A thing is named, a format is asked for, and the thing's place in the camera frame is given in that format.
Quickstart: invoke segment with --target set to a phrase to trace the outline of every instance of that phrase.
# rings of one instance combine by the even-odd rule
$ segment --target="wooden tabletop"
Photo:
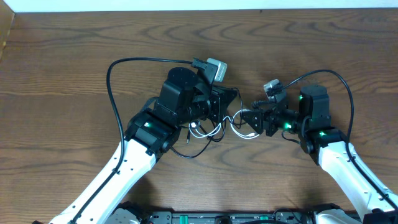
[[[269,80],[336,70],[353,91],[351,142],[398,192],[397,28],[398,9],[17,14],[0,63],[0,222],[51,220],[107,163],[119,132],[105,76],[124,57],[217,58],[228,64],[223,85],[238,87],[247,108],[265,98]],[[111,83],[125,127],[176,66],[115,67]],[[348,95],[335,77],[314,75],[290,88],[291,107],[308,83],[328,88],[332,123],[346,131]],[[186,154],[206,143],[187,146],[185,136],[175,147]],[[330,202],[353,209],[335,181],[280,133],[243,140],[230,129],[197,159],[165,154],[125,200],[175,211]]]

